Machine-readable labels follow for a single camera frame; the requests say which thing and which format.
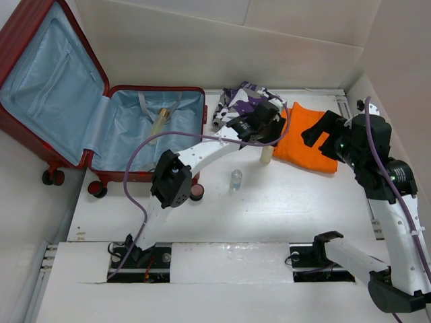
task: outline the folded cloth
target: folded cloth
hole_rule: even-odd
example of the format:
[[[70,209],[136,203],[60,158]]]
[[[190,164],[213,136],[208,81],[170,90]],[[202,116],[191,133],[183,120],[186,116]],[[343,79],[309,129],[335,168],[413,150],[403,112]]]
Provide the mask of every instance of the folded cloth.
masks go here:
[[[324,115],[324,112],[307,110],[295,102],[290,113],[288,134],[278,143],[274,157],[289,161],[295,165],[323,173],[333,174],[337,171],[338,162],[322,155],[319,147],[328,137],[323,133],[313,147],[304,144],[301,134],[304,130],[314,126]]]
[[[223,89],[217,109],[213,115],[213,125],[222,128],[226,123],[252,112],[259,103],[270,101],[279,109],[286,100],[270,92],[266,87],[244,81],[238,89]]]

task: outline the suitcase lid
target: suitcase lid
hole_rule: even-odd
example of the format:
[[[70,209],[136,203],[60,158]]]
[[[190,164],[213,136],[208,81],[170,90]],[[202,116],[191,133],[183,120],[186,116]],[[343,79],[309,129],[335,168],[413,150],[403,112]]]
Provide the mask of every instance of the suitcase lid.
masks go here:
[[[59,143],[60,147],[52,146],[66,164],[84,167],[86,152],[78,147],[79,139],[64,147],[61,143],[76,133],[84,136],[87,125],[65,132],[64,125],[59,124],[59,129],[46,131],[31,122],[43,118],[39,115],[40,106],[49,104],[48,97],[53,92],[50,85],[54,86],[64,75],[70,81],[62,82],[63,89],[55,89],[56,104],[68,104],[91,113],[92,106],[109,92],[108,78],[69,6],[64,0],[22,0],[0,31],[0,48],[1,105],[47,147]],[[48,121],[56,123],[52,115]],[[59,135],[53,137],[57,130]]]

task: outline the red suitcase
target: red suitcase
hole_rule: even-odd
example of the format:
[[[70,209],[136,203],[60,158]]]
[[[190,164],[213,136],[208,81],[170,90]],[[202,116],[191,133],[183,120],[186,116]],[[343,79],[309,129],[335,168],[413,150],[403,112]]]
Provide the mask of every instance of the red suitcase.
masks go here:
[[[100,179],[89,192],[103,197],[108,182],[123,181],[125,164],[158,110],[172,115],[164,130],[202,133],[206,123],[201,88],[110,88],[64,0],[22,0],[0,31],[0,51],[0,129],[48,163],[45,184],[63,183],[60,167],[88,166]],[[129,180],[149,182],[149,168],[164,150],[199,141],[174,137],[145,147]]]

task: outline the white table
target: white table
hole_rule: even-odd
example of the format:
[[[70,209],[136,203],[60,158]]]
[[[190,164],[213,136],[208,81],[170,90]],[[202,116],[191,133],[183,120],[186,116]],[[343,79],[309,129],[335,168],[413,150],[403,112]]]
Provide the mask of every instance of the white table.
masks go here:
[[[339,112],[337,93],[279,91],[290,105]],[[207,92],[210,116],[219,94]],[[212,133],[210,125],[205,133]],[[247,147],[205,168],[203,200],[175,209],[160,234],[160,242],[232,242],[243,253],[230,254],[229,245],[174,244],[169,284],[105,283],[108,242],[124,240],[142,216],[120,183],[110,183],[103,199],[90,196],[87,185],[96,177],[87,172],[68,237],[74,243],[59,246],[37,323],[395,322],[379,312],[361,283],[293,283],[281,263],[288,242],[310,242],[334,229],[387,261],[352,171],[339,164],[328,176],[277,160],[263,166],[259,156],[260,149]],[[232,164],[244,174],[234,193],[228,189]],[[144,205],[149,187],[130,183]],[[425,322],[426,315],[401,319]]]
[[[214,134],[211,117],[220,91],[208,91],[205,134]],[[312,110],[340,113],[331,91],[278,91]],[[354,174],[339,163],[334,175],[309,172],[273,159],[259,162],[261,148],[245,147],[201,172],[203,200],[187,201],[173,210],[160,233],[160,242],[309,242],[319,233],[337,230],[354,240],[374,240],[368,204]],[[243,173],[241,189],[229,190],[230,173]],[[87,171],[68,241],[124,241],[142,221],[141,211],[125,198],[122,183],[110,182],[103,199],[89,195],[87,186],[97,177]],[[131,194],[144,206],[150,184],[130,183]]]

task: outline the suitcase wheel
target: suitcase wheel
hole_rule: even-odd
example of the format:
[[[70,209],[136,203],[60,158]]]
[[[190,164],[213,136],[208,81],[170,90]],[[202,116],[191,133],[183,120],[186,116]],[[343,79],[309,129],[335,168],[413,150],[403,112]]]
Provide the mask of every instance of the suitcase wheel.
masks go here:
[[[106,195],[108,189],[103,187],[102,182],[95,180],[94,182],[91,182],[90,185],[88,185],[87,191],[97,199],[101,199]]]
[[[49,174],[49,172],[47,170],[45,170],[43,172],[42,182],[45,185],[52,185],[53,184],[53,181],[51,180],[51,174]]]
[[[65,173],[60,170],[56,170],[53,172],[53,181],[52,183],[55,186],[61,186],[65,182]]]

